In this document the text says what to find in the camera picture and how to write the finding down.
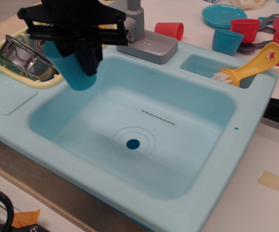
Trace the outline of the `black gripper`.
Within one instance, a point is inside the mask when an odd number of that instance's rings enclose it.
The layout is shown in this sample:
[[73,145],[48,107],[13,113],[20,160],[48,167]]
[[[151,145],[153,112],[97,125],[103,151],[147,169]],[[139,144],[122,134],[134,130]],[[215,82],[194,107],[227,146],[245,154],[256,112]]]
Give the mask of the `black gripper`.
[[127,45],[124,12],[98,0],[44,0],[40,5],[21,8],[19,19],[28,26],[32,39],[54,40],[62,57],[77,51],[87,76],[97,73],[103,59],[102,44]]

